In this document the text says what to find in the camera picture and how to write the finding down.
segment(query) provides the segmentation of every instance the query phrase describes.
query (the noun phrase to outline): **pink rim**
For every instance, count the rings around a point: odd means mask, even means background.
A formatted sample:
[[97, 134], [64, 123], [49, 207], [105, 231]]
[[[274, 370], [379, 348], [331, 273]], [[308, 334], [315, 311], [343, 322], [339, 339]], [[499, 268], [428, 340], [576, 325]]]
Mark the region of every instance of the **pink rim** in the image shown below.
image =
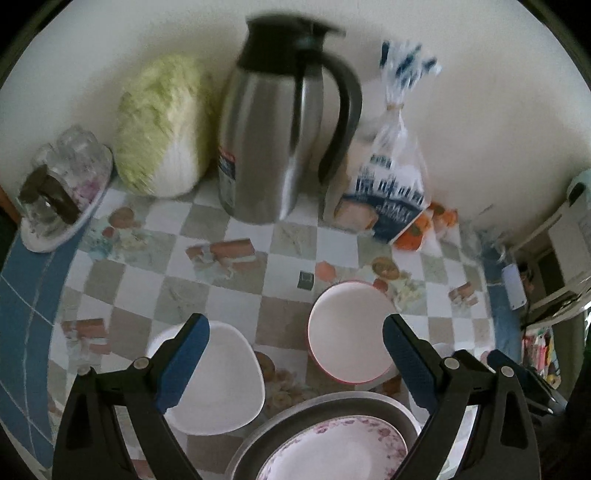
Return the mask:
[[[378, 288], [375, 288], [371, 283], [363, 281], [363, 280], [345, 280], [339, 283], [336, 283], [334, 285], [331, 285], [330, 287], [328, 287], [324, 292], [322, 292], [320, 294], [320, 296], [316, 299], [316, 301], [312, 304], [312, 311], [314, 310], [314, 306], [316, 305], [316, 303], [322, 298], [322, 296], [328, 292], [331, 288], [333, 287], [337, 287], [339, 285], [342, 285], [343, 283], [362, 283], [364, 285], [369, 285], [370, 287], [374, 288], [375, 290], [377, 290], [378, 292], [380, 292], [382, 295], [384, 295], [384, 297], [386, 297], [388, 299], [388, 296], [381, 291]], [[390, 370], [391, 367], [388, 367], [384, 372], [380, 373], [377, 377], [373, 377], [370, 380], [364, 380], [362, 382], [347, 382], [346, 380], [342, 380], [340, 378], [335, 377], [334, 375], [332, 375], [331, 373], [327, 372], [325, 370], [325, 368], [320, 365], [320, 362], [318, 361], [318, 359], [316, 358], [316, 356], [314, 355], [314, 352], [312, 351], [312, 346], [310, 345], [310, 318], [308, 317], [308, 327], [306, 328], [306, 342], [308, 344], [308, 352], [310, 354], [310, 356], [312, 357], [312, 360], [314, 361], [314, 363], [316, 364], [316, 366], [318, 368], [320, 368], [328, 377], [330, 377], [332, 380], [343, 384], [343, 385], [363, 385], [366, 383], [370, 383], [373, 382], [375, 380], [377, 380], [378, 378], [380, 378], [381, 376], [385, 375], [386, 373], [388, 373], [388, 370]]]

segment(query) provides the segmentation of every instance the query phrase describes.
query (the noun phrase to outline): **white pink-rimmed bowl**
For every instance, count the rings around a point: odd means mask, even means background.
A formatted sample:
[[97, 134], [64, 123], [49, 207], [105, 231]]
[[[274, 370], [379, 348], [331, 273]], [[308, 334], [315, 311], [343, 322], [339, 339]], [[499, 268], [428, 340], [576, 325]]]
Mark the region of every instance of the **white pink-rimmed bowl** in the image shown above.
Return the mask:
[[337, 382], [357, 385], [384, 375], [393, 362], [384, 346], [384, 320], [396, 312], [377, 288], [348, 281], [328, 288], [312, 307], [308, 346], [316, 364]]

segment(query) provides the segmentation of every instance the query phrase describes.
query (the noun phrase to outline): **white wall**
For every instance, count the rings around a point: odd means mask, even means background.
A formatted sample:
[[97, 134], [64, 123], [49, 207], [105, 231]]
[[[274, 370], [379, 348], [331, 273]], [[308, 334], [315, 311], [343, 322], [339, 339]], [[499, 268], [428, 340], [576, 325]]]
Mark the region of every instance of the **white wall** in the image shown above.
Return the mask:
[[[37, 147], [80, 122], [111, 142], [124, 78], [169, 51], [194, 53], [223, 83], [246, 15], [288, 8], [344, 26], [327, 47], [362, 80], [384, 36], [420, 40], [444, 70], [422, 80], [405, 118], [436, 198], [519, 232], [590, 166], [591, 94], [558, 41], [516, 0], [74, 0], [29, 46], [0, 90], [0, 184], [14, 196]], [[334, 125], [327, 80], [322, 153]]]

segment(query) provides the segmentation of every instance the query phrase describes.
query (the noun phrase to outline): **blue gripper pad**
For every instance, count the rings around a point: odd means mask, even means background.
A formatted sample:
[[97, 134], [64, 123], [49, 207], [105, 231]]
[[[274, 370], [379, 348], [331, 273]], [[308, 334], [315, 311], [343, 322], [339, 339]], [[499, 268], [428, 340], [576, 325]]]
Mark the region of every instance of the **blue gripper pad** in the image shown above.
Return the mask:
[[[167, 342], [174, 341], [181, 334], [183, 334], [182, 330], [174, 339], [167, 340]], [[155, 403], [161, 414], [178, 405], [208, 341], [209, 321], [205, 315], [199, 315], [197, 322], [185, 337], [184, 342], [177, 348], [158, 379]]]
[[[409, 340], [409, 336], [412, 335], [416, 343], [421, 342], [421, 340], [414, 335], [406, 324], [404, 324], [407, 329], [405, 332], [403, 327], [394, 320], [395, 317], [399, 317], [402, 320], [400, 315], [390, 315], [384, 320], [382, 330], [384, 345], [392, 360], [394, 360], [396, 368], [400, 371], [402, 379], [406, 383], [416, 404], [419, 407], [426, 408], [433, 415], [438, 405], [436, 378], [428, 368], [425, 360], [423, 360], [423, 357]], [[430, 361], [438, 364], [441, 358], [431, 345], [428, 347], [433, 351], [435, 356], [432, 356], [431, 352], [427, 349], [423, 354], [426, 353]]]

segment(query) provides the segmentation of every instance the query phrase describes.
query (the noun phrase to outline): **blue tile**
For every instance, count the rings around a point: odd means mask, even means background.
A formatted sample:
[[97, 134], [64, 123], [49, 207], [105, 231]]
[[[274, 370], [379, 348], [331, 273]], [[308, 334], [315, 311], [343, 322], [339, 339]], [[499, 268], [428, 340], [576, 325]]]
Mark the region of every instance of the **blue tile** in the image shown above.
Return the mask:
[[0, 381], [25, 408], [23, 357], [31, 308], [0, 279]]
[[80, 240], [84, 236], [86, 226], [75, 234], [64, 245], [58, 248], [51, 260], [51, 264], [45, 270], [42, 283], [39, 288], [39, 298], [34, 305], [36, 311], [53, 323], [56, 318], [57, 306], [60, 302], [61, 289], [64, 286], [72, 258]]
[[35, 313], [27, 342], [27, 406], [31, 420], [43, 434], [51, 438], [47, 414], [47, 355], [51, 341], [51, 325]]
[[2, 418], [8, 431], [12, 433], [12, 436], [14, 436], [23, 447], [31, 452], [31, 438], [29, 437], [29, 424], [27, 419], [1, 386], [0, 418]]
[[33, 304], [49, 256], [50, 254], [36, 254], [27, 250], [19, 235], [6, 259], [2, 276], [29, 304]]
[[37, 462], [45, 468], [50, 468], [53, 465], [53, 445], [46, 438], [43, 438], [43, 435], [33, 427], [31, 427], [31, 437], [33, 439], [33, 446], [35, 447]]

